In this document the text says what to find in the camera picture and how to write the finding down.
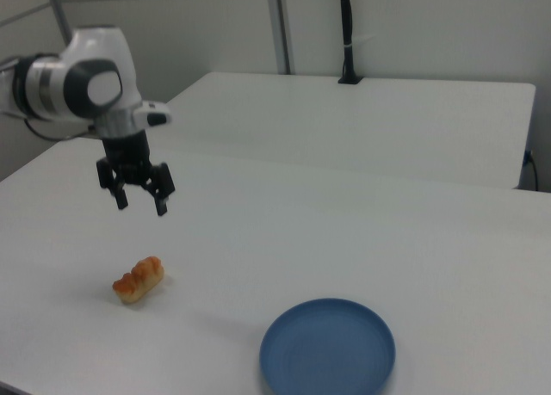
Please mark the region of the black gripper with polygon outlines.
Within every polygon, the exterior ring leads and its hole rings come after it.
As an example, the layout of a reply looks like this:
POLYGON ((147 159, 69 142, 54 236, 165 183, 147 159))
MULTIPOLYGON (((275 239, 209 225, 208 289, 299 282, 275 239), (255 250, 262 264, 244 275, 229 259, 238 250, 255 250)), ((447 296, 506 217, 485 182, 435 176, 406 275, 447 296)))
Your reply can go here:
POLYGON ((154 199, 158 216, 167 211, 167 201, 175 192, 168 164, 153 165, 145 131, 133 135, 103 139, 105 157, 96 162, 101 188, 111 190, 119 210, 128 206, 125 184, 144 188, 154 199))

